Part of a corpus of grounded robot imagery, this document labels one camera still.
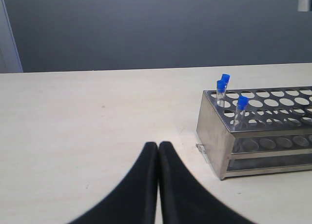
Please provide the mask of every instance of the gray wall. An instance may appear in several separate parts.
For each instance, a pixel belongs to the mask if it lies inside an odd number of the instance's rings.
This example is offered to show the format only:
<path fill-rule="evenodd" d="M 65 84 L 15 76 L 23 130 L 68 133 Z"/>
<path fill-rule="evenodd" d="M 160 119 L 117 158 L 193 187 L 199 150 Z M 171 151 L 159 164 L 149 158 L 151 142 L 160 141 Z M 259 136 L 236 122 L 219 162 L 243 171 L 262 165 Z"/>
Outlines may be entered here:
<path fill-rule="evenodd" d="M 25 72 L 312 62 L 297 0 L 5 0 Z"/>

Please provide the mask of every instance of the white door frame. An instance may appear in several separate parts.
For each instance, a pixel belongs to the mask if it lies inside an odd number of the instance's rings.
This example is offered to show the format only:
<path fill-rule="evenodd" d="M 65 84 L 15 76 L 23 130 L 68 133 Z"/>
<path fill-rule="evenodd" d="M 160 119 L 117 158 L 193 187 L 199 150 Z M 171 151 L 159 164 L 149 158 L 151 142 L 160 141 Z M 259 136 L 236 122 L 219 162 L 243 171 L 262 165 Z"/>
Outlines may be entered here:
<path fill-rule="evenodd" d="M 0 0 L 0 73 L 21 73 L 23 68 L 15 45 L 4 0 Z"/>

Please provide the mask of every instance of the stainless steel rack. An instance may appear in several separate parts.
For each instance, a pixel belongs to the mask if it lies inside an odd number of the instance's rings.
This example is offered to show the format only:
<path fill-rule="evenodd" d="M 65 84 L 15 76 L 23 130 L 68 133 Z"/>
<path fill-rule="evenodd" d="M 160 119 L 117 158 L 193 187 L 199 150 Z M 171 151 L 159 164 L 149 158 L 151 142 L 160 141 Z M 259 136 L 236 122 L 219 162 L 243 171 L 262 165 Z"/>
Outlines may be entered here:
<path fill-rule="evenodd" d="M 220 179 L 312 169 L 312 87 L 229 90 L 225 107 L 204 91 L 197 133 Z M 238 97 L 249 105 L 234 127 Z"/>

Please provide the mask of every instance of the blue test tube cap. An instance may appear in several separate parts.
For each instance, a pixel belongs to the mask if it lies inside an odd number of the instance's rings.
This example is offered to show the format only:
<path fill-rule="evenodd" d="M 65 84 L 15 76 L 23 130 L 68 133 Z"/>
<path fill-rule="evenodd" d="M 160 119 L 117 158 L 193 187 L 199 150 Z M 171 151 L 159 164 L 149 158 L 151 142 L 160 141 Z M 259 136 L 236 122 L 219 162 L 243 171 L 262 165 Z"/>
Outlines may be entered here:
<path fill-rule="evenodd" d="M 223 80 L 226 84 L 228 84 L 230 80 L 230 75 L 222 74 L 221 80 Z"/>
<path fill-rule="evenodd" d="M 238 97 L 237 107 L 241 110 L 245 109 L 248 105 L 248 98 L 246 96 Z"/>
<path fill-rule="evenodd" d="M 224 92 L 225 91 L 225 85 L 226 83 L 223 80 L 219 80 L 216 82 L 216 89 L 218 92 Z"/>

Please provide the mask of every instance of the white table surface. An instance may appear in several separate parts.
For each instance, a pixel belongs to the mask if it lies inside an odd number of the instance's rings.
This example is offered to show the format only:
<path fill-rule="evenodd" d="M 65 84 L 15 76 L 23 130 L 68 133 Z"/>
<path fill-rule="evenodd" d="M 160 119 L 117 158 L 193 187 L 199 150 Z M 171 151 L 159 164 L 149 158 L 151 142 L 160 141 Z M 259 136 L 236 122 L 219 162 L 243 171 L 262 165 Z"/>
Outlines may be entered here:
<path fill-rule="evenodd" d="M 312 85 L 312 63 L 0 75 L 0 223 L 57 224 L 171 141 L 212 194 L 257 223 L 309 224 L 312 171 L 220 181 L 195 147 L 202 91 Z M 156 223 L 162 223 L 161 212 Z"/>

